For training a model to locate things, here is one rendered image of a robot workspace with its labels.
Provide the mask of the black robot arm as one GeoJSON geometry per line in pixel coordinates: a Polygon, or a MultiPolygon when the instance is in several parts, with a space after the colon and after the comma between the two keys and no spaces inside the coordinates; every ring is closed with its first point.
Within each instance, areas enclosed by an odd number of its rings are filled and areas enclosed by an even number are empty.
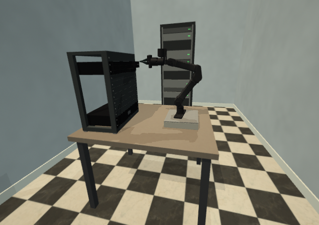
{"type": "Polygon", "coordinates": [[[167,64],[172,67],[178,67],[178,68],[182,68],[182,69],[186,69],[186,70],[194,72],[189,83],[185,86],[182,92],[174,99],[174,104],[176,105],[176,109],[177,109],[177,112],[174,118],[182,119],[183,115],[186,112],[186,110],[184,110],[184,106],[182,105],[183,100],[188,95],[188,93],[192,90],[192,88],[202,80],[201,66],[179,61],[172,58],[166,59],[167,58],[166,50],[167,49],[158,49],[158,57],[163,57],[163,58],[157,59],[156,61],[157,66],[158,65],[163,66],[164,64],[167,64]]]}

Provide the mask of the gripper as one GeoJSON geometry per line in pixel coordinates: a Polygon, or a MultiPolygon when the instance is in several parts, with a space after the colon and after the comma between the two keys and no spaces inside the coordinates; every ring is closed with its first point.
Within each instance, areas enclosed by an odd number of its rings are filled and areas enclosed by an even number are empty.
{"type": "Polygon", "coordinates": [[[140,62],[149,65],[149,68],[152,68],[152,65],[157,65],[157,58],[152,58],[152,55],[147,55],[147,59],[144,59],[140,62]]]}

